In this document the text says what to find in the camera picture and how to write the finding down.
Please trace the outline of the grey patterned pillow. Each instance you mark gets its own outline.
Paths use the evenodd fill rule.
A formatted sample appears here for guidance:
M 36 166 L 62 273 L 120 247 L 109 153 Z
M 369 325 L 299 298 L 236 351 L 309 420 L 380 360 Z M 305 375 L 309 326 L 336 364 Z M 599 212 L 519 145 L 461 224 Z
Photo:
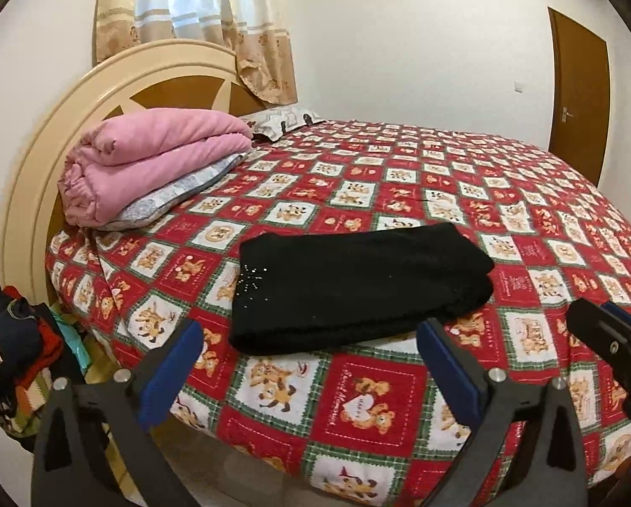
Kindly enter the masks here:
M 247 152 L 234 153 L 234 155 L 219 159 L 207 167 L 179 177 L 164 187 L 153 190 L 144 197 L 135 200 L 125 207 L 113 221 L 104 226 L 95 226 L 95 229 L 123 231 L 149 226 L 178 204 L 219 182 L 239 163 L 242 163 L 246 156 L 248 156 Z

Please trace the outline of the cream round headboard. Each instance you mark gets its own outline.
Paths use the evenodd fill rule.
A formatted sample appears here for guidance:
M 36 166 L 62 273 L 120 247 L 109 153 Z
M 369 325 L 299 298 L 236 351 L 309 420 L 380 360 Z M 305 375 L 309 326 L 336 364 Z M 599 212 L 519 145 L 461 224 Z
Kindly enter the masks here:
M 55 299 L 45 253 L 65 226 L 58 180 L 67 153 L 100 121 L 157 106 L 233 116 L 266 108 L 242 84 L 235 53 L 211 42 L 148 42 L 108 58 L 61 97 L 12 166 L 0 209 L 0 284 L 34 303 Z

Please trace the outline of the brown wooden door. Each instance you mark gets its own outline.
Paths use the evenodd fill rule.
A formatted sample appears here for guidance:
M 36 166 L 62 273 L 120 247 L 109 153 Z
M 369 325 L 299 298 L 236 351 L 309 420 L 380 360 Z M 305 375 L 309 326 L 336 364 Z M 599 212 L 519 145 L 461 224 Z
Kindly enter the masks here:
M 549 11 L 555 95 L 549 151 L 592 184 L 600 182 L 610 120 L 605 40 L 570 17 Z

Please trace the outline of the beige window curtain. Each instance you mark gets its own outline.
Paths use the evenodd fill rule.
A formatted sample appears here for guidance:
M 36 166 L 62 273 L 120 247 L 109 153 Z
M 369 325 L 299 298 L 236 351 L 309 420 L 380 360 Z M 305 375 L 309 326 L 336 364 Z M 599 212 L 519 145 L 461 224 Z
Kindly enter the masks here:
M 97 0 L 93 61 L 166 39 L 232 50 L 241 81 L 270 105 L 297 101 L 285 0 Z

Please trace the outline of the pile of colourful clothes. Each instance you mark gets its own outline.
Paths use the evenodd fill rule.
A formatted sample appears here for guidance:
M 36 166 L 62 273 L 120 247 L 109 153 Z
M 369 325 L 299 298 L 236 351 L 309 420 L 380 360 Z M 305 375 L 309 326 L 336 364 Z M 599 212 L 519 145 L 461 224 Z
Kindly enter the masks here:
M 82 383 L 91 358 L 76 329 L 47 305 L 0 286 L 0 428 L 34 450 L 53 381 Z

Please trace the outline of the black pants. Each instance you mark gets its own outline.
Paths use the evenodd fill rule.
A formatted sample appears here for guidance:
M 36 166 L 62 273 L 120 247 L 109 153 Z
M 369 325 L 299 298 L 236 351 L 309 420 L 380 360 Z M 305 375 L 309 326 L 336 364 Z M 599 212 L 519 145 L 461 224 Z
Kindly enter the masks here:
M 266 232 L 240 246 L 230 345 L 263 357 L 448 323 L 489 301 L 494 262 L 451 223 L 355 234 Z

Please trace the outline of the folded pink blanket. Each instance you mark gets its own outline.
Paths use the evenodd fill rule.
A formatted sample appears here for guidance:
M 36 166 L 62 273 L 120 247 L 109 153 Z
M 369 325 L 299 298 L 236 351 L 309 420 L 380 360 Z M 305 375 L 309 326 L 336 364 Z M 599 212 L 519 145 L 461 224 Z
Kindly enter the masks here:
M 205 109 L 154 108 L 107 119 L 67 153 L 58 182 L 72 226 L 99 228 L 135 200 L 251 148 L 241 119 Z

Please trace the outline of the white patterned pillow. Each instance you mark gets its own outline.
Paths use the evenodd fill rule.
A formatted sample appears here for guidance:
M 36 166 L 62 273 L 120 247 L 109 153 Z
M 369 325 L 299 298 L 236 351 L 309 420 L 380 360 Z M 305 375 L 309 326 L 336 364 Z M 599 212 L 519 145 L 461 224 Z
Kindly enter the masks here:
M 317 113 L 299 105 L 276 106 L 241 116 L 257 142 L 277 142 L 283 136 L 303 127 L 324 121 Z

